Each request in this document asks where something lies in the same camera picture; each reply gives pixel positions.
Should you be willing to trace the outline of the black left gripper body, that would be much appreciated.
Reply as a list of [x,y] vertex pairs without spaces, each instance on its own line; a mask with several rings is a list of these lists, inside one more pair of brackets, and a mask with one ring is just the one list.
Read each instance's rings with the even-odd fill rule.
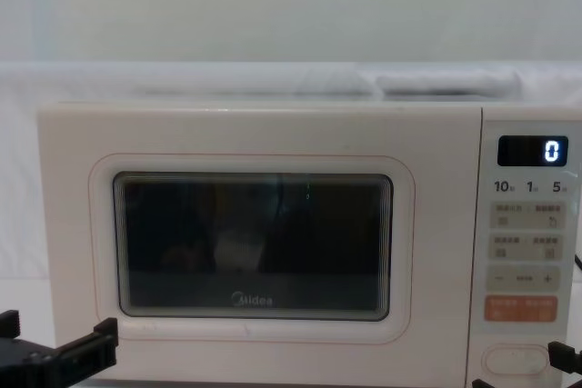
[[1,339],[1,387],[59,387],[57,348]]

